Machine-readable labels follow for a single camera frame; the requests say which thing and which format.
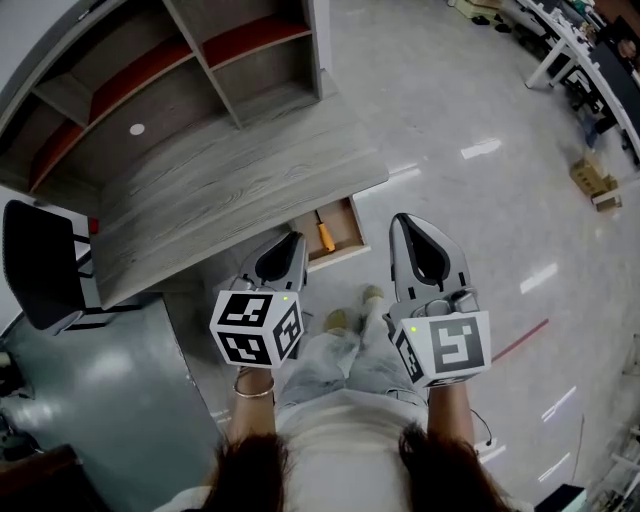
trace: sneaker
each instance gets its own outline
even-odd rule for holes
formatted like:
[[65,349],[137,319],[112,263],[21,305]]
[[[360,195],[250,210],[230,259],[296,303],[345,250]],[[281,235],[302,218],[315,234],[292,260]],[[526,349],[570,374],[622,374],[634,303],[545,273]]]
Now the sneaker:
[[329,313],[327,319],[324,321],[325,332],[329,332],[334,329],[359,332],[360,318],[351,309],[336,309]]
[[365,304],[369,299],[373,299],[374,297],[380,297],[382,299],[384,298],[384,292],[379,286],[370,284],[362,294],[362,303]]

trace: long hair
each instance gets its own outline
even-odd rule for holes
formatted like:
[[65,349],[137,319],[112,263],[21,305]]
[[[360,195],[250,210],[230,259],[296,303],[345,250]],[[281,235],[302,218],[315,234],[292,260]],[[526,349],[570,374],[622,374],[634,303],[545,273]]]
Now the long hair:
[[[404,429],[398,449],[408,475],[412,512],[508,512],[468,443]],[[202,509],[282,512],[288,452],[276,435],[249,437],[218,451],[218,468]]]
[[281,512],[288,451],[276,435],[251,436],[218,449],[218,467],[202,509]]
[[398,449],[409,472],[413,512],[510,510],[469,443],[427,434],[414,423],[402,432]]

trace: red shelf panel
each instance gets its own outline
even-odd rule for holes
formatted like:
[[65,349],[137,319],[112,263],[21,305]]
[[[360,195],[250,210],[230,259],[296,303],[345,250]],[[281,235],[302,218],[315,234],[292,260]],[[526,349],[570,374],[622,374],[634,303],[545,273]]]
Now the red shelf panel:
[[167,68],[191,55],[191,48],[177,35],[160,43],[111,78],[93,95],[89,123],[111,110],[123,98]]
[[53,132],[33,158],[29,174],[29,192],[33,192],[42,182],[58,158],[66,153],[67,148],[82,135],[83,131],[81,126],[67,119]]
[[202,51],[213,68],[261,47],[310,33],[301,23],[267,16],[212,37],[202,45]]

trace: cable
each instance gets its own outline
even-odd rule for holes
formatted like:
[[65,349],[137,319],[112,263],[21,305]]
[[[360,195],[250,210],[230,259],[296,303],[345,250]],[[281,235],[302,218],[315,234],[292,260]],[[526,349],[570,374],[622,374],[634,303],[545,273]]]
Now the cable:
[[487,446],[489,446],[489,445],[491,444],[491,441],[493,441],[493,434],[491,433],[491,429],[489,428],[489,425],[487,425],[487,422],[486,422],[486,421],[484,421],[484,420],[482,419],[482,416],[480,416],[480,415],[479,415],[475,410],[471,409],[471,412],[472,412],[473,414],[475,414],[475,415],[478,417],[478,419],[479,419],[482,423],[484,423],[484,426],[487,428],[487,432],[489,432],[489,441],[487,441]]
[[573,476],[571,477],[571,483],[576,479],[576,471],[578,471],[578,462],[580,462],[580,451],[582,450],[582,434],[584,433],[584,414],[582,414],[582,420],[580,421],[580,437],[578,438],[578,452],[576,453],[576,464],[573,466]]

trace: white wall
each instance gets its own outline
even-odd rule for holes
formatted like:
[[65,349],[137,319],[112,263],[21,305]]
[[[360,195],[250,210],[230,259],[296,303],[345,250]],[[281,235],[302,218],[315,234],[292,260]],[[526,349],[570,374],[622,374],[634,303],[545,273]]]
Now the white wall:
[[[0,226],[2,226],[4,217],[4,207],[11,199],[20,199],[27,204],[33,204],[33,199],[23,194],[18,194],[12,190],[0,186]],[[73,232],[77,235],[87,235],[87,218],[84,215],[73,213],[68,210],[63,210],[56,206],[47,206],[43,208],[57,215],[62,215],[71,219],[73,223]],[[87,245],[76,244],[76,255],[80,255],[87,250]],[[2,263],[2,254],[0,253],[0,263]],[[20,306],[16,301],[13,293],[7,285],[7,281],[4,278],[4,271],[0,272],[0,332],[11,323],[11,321],[20,313]]]
[[0,0],[0,90],[36,43],[78,0]]

